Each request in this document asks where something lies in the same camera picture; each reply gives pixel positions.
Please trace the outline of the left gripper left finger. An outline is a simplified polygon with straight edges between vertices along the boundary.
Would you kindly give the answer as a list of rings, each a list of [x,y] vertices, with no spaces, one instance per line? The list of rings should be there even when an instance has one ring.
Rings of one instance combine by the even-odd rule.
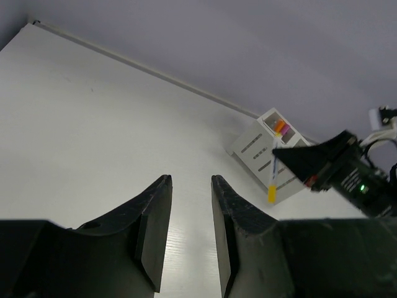
[[[92,294],[160,291],[172,206],[172,178],[162,175],[141,194],[81,225],[87,242],[83,276]]]

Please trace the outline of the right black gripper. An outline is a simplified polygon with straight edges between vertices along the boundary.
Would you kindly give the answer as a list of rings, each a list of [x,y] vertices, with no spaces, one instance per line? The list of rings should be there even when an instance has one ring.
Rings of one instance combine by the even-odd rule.
[[[313,192],[335,190],[367,217],[396,217],[396,165],[384,172],[370,159],[375,145],[396,144],[390,137],[359,140],[345,130],[317,145],[272,150]]]

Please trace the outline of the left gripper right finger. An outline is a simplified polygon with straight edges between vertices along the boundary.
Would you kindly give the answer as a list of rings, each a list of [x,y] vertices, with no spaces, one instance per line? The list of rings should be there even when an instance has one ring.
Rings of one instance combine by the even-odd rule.
[[[222,297],[280,297],[276,220],[212,176],[212,209]]]

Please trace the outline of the yellow-capped white marker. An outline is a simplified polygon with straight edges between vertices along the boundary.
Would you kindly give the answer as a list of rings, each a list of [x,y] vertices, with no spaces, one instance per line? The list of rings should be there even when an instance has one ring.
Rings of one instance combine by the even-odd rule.
[[[277,132],[274,136],[272,149],[277,149],[279,146],[279,141],[281,139],[281,133]],[[269,176],[269,187],[268,187],[268,195],[267,202],[270,204],[275,203],[277,197],[277,175],[278,175],[278,163],[275,155],[272,155],[272,159],[270,162],[270,176]]]

